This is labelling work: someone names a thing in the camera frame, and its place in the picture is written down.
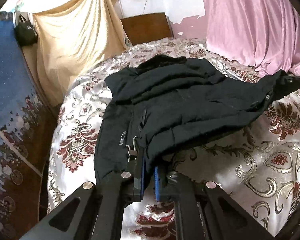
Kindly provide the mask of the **black padded jacket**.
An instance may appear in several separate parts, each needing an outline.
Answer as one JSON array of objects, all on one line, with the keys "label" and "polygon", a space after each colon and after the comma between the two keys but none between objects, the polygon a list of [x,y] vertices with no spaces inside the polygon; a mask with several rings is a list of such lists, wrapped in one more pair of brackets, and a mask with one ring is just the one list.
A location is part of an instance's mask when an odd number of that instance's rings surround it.
[{"label": "black padded jacket", "polygon": [[112,98],[95,147],[98,183],[126,168],[133,142],[151,172],[162,156],[239,131],[300,88],[282,70],[249,83],[225,76],[206,59],[165,55],[111,74],[105,83]]}]

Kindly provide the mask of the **pink satin curtain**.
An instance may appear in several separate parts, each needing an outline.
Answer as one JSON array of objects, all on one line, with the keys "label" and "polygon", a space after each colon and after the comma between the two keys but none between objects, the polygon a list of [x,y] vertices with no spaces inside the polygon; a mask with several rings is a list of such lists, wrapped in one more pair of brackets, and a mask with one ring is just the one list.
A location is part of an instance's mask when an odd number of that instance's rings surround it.
[{"label": "pink satin curtain", "polygon": [[289,0],[204,0],[209,51],[256,68],[300,76],[300,16]]}]

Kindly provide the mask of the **floral satin bed cover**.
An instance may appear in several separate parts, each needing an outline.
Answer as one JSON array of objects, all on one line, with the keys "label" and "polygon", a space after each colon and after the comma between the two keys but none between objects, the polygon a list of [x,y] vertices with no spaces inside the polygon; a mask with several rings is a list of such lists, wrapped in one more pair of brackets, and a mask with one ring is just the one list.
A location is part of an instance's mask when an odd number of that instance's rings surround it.
[{"label": "floral satin bed cover", "polygon": [[[257,72],[210,52],[204,40],[164,38],[133,46],[80,75],[61,105],[50,153],[49,211],[86,181],[94,181],[93,151],[111,100],[104,79],[151,57],[206,59],[221,73],[255,83]],[[300,92],[272,103],[245,129],[206,145],[168,155],[173,168],[195,182],[215,181],[254,219],[282,239],[300,228]]]}]

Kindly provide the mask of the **blue fabric wardrobe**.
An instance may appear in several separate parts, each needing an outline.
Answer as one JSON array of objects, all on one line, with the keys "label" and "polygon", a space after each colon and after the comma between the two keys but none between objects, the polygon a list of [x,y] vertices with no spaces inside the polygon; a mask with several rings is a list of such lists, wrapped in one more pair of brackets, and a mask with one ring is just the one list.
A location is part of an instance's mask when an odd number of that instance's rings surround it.
[{"label": "blue fabric wardrobe", "polygon": [[55,123],[15,39],[13,14],[0,12],[0,239],[19,239],[38,222]]}]

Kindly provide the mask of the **brown wooden headboard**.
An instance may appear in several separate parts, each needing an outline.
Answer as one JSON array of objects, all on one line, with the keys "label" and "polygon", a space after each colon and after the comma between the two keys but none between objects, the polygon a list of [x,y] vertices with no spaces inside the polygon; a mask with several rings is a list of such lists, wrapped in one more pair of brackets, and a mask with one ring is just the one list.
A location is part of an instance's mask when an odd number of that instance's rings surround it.
[{"label": "brown wooden headboard", "polygon": [[164,12],[123,18],[121,22],[133,46],[173,37]]}]

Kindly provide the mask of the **beige draped cloth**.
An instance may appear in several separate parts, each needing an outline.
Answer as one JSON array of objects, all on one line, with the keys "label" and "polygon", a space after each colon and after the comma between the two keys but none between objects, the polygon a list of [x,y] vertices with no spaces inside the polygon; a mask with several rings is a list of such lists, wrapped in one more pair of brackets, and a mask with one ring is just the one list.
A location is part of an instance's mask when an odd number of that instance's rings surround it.
[{"label": "beige draped cloth", "polygon": [[128,48],[116,2],[70,0],[33,15],[38,80],[50,106],[63,102],[76,77]]}]

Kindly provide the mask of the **black hanging handbag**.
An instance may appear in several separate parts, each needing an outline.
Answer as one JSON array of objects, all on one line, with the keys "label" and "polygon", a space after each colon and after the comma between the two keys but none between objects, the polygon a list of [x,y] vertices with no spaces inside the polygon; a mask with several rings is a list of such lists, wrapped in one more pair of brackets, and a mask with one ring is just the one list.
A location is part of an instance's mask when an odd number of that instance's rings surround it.
[{"label": "black hanging handbag", "polygon": [[38,34],[29,20],[22,14],[19,15],[18,24],[14,28],[14,34],[19,46],[30,46],[38,42]]}]

